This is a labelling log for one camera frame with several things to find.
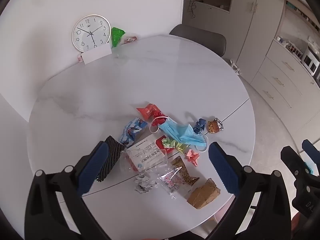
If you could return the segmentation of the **brown cardboard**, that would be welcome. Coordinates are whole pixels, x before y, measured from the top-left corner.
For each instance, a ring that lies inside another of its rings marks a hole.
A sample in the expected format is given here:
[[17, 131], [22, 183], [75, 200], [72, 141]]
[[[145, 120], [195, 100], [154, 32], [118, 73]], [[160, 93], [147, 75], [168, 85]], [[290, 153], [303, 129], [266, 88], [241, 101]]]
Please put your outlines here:
[[187, 199], [187, 202], [196, 209], [201, 209], [211, 203], [220, 195], [220, 189], [212, 178], [201, 186], [197, 187]]

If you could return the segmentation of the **brown chocolate wrapper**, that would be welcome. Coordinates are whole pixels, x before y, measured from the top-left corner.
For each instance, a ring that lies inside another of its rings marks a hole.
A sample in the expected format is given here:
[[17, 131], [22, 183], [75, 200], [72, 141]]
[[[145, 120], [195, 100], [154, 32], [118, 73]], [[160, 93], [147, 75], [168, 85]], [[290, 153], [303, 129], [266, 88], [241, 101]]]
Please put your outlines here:
[[215, 118], [213, 120], [208, 121], [207, 130], [211, 134], [219, 133], [223, 131], [224, 125], [222, 121], [220, 121], [218, 118]]

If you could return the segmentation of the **pink paper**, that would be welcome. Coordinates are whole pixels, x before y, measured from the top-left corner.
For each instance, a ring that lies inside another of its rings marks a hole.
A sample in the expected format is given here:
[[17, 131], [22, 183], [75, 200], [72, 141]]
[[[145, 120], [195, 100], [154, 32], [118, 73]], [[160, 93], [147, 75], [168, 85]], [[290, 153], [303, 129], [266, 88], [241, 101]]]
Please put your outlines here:
[[188, 152], [185, 154], [186, 159], [191, 162], [194, 166], [198, 166], [198, 159], [200, 154], [198, 152], [189, 149]]

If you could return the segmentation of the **grey foil paper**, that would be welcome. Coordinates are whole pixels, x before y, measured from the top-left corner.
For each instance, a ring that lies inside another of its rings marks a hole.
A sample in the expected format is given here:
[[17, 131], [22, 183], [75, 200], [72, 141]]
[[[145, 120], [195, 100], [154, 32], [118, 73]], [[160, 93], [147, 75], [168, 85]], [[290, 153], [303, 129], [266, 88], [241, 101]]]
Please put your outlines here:
[[158, 183], [151, 179], [147, 174], [139, 174], [136, 176], [135, 184], [135, 190], [140, 194], [147, 193], [158, 186]]

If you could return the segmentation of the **dark blue wrapper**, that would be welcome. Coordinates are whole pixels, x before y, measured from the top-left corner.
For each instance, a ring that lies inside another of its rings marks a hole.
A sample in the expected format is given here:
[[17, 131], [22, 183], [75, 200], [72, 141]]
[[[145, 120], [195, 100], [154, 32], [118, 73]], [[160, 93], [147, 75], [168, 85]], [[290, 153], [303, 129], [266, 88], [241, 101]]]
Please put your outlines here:
[[206, 125], [206, 119], [199, 118], [199, 120], [197, 120], [195, 126], [193, 127], [194, 133], [195, 134], [202, 133], [205, 129], [205, 125]]

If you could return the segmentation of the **blue surgical face mask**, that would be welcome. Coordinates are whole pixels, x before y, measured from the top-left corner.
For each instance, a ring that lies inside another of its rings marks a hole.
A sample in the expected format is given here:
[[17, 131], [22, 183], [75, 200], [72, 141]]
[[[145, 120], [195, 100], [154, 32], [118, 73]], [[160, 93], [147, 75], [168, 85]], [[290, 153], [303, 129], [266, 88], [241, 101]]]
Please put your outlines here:
[[[165, 122], [152, 126], [158, 119], [164, 119]], [[190, 124], [179, 124], [168, 116], [155, 117], [150, 123], [149, 130], [151, 133], [157, 133], [161, 130], [164, 134], [179, 143], [193, 145], [200, 152], [208, 149], [208, 137], [203, 134], [196, 134]]]

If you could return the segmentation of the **brown clear snack bag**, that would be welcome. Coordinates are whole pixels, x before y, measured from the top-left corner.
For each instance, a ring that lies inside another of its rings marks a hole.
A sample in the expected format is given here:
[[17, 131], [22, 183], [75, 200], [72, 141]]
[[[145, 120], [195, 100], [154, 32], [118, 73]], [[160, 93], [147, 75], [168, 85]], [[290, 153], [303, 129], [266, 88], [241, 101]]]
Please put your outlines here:
[[136, 173], [123, 167], [122, 154], [123, 152], [120, 156], [120, 168], [123, 172], [134, 175], [134, 183], [136, 176], [139, 174], [147, 174], [151, 179], [158, 183], [157, 188], [160, 187], [164, 189], [172, 198], [175, 198], [176, 194], [180, 194], [182, 196], [187, 195], [194, 184], [199, 180], [199, 177], [193, 177], [189, 174], [180, 156], [171, 162], [167, 160], [166, 163], [161, 163], [144, 172]]

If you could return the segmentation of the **blue white snack wrapper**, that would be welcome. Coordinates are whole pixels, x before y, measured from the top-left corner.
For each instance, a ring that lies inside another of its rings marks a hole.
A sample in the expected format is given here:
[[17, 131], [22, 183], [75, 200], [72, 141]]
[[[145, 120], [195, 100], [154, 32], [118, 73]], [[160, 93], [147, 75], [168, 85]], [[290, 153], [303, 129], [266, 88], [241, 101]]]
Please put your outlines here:
[[125, 147], [132, 146], [138, 135], [144, 131], [147, 125], [148, 123], [141, 118], [134, 118], [124, 127], [119, 142]]

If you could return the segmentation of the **green paper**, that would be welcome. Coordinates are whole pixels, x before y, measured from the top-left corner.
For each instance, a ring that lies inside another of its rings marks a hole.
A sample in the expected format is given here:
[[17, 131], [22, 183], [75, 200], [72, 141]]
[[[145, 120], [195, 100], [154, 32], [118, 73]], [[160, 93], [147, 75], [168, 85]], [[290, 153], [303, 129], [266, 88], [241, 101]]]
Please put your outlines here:
[[176, 140], [171, 138], [163, 138], [162, 145], [165, 149], [172, 149], [176, 147]]

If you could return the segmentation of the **white drawer cabinet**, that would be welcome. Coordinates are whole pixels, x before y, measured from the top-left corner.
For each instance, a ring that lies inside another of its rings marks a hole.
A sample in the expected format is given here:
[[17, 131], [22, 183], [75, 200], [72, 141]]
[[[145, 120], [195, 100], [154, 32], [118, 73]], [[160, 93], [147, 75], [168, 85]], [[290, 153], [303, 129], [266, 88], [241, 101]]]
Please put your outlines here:
[[251, 86], [300, 144], [319, 141], [319, 87], [302, 64], [273, 40]]

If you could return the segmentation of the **white red medicine box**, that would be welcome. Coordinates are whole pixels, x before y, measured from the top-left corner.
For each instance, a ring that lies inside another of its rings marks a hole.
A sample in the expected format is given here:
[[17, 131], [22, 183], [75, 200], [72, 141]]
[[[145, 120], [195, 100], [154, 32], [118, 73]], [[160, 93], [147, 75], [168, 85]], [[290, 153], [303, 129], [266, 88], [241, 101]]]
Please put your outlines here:
[[140, 173], [166, 163], [172, 152], [175, 152], [174, 147], [164, 147], [162, 140], [166, 138], [162, 132], [151, 134], [123, 151], [123, 167]]

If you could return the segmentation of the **dark grey chair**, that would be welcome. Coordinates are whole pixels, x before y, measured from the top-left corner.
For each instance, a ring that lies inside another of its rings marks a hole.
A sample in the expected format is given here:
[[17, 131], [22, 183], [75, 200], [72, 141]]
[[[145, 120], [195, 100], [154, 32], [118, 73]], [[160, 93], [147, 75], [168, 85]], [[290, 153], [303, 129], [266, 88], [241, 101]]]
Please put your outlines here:
[[223, 57], [226, 51], [226, 38], [219, 33], [179, 24], [169, 34], [194, 41], [220, 57]]

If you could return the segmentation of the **red crumpled paper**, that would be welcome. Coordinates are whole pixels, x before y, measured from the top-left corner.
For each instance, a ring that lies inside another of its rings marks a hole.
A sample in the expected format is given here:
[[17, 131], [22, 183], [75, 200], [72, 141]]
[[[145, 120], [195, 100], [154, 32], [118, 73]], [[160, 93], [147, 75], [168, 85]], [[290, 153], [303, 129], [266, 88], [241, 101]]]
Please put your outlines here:
[[157, 116], [152, 120], [151, 126], [152, 127], [159, 126], [159, 125], [165, 123], [167, 118], [168, 118], [167, 116]]

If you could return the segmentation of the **red snack wrapper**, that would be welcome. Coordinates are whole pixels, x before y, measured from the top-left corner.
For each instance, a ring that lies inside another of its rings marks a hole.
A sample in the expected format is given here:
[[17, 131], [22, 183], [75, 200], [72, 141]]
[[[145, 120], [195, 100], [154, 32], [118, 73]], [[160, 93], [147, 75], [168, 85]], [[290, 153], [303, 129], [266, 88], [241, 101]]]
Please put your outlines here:
[[149, 103], [144, 108], [136, 108], [136, 110], [139, 111], [139, 113], [142, 115], [143, 119], [145, 120], [148, 120], [151, 117], [154, 117], [156, 113], [160, 112], [159, 108], [152, 103]]

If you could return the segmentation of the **white paper card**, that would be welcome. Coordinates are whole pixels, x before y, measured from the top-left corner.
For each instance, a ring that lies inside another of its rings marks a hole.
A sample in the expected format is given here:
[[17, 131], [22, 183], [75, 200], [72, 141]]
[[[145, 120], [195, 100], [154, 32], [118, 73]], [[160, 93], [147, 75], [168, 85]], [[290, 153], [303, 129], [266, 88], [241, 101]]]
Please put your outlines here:
[[97, 48], [93, 48], [81, 54], [82, 62], [89, 64], [95, 60], [112, 54], [112, 49], [109, 43], [103, 44]]

